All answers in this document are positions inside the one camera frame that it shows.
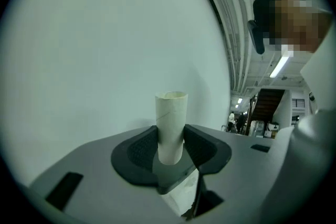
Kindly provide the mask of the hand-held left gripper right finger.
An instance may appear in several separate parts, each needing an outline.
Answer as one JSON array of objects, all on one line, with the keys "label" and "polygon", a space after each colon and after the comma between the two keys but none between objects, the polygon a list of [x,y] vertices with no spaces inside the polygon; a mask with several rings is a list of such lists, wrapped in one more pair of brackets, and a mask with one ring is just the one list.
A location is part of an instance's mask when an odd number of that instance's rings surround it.
[{"label": "hand-held left gripper right finger", "polygon": [[273,141],[188,124],[184,140],[200,173],[193,222],[255,222],[272,183]]}]

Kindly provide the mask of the white toilet paper roll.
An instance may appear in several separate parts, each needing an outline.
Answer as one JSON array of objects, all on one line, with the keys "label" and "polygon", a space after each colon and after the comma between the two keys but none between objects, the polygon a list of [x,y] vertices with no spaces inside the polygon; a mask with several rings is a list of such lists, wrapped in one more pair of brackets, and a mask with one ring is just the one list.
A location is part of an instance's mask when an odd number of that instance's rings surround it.
[{"label": "white toilet paper roll", "polygon": [[196,197],[198,178],[199,172],[195,169],[170,192],[161,195],[161,198],[177,216],[183,216],[192,208]]}]

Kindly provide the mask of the person's grey sweatshirt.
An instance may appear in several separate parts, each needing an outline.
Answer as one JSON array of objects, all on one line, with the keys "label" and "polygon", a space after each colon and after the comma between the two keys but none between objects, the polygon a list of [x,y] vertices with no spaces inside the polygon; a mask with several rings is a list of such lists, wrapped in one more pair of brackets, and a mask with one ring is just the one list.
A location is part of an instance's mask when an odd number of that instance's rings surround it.
[{"label": "person's grey sweatshirt", "polygon": [[336,110],[336,23],[300,73],[315,97],[317,109]]}]

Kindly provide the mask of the mounted white paper roll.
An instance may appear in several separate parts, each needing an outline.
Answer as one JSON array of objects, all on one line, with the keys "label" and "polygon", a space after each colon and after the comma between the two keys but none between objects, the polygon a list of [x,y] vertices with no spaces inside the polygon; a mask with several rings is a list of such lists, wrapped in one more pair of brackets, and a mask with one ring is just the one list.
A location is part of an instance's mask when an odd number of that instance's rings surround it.
[{"label": "mounted white paper roll", "polygon": [[188,94],[166,92],[155,95],[158,158],[164,165],[175,165],[183,153]]}]

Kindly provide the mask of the dark staircase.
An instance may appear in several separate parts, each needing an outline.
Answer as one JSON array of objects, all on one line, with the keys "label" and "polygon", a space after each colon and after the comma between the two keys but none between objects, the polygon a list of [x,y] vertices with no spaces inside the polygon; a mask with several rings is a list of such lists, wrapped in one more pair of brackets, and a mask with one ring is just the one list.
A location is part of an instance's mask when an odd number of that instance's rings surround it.
[{"label": "dark staircase", "polygon": [[280,89],[261,89],[250,99],[247,132],[250,130],[252,121],[263,121],[265,126],[272,121],[284,92]]}]

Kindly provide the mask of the long fluorescent ceiling light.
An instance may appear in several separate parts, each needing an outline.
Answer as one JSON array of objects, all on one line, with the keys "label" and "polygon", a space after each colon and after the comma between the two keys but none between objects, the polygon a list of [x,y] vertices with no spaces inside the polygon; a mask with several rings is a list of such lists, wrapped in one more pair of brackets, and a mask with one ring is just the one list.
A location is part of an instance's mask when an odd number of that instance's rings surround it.
[{"label": "long fluorescent ceiling light", "polygon": [[282,70],[282,68],[285,66],[285,64],[287,63],[289,57],[287,56],[282,56],[281,59],[278,61],[278,63],[276,64],[274,70],[272,71],[272,73],[270,74],[270,78],[275,78],[279,72]]}]

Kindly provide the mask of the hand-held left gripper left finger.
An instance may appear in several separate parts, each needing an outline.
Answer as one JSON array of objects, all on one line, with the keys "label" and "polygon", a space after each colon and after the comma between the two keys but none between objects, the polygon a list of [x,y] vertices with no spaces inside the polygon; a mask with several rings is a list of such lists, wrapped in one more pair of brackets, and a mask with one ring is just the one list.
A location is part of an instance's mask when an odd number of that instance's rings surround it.
[{"label": "hand-held left gripper left finger", "polygon": [[46,198],[68,173],[83,175],[64,212],[87,224],[181,224],[155,188],[129,184],[111,164],[113,149],[146,131],[130,130],[79,146],[41,173],[30,189]]}]

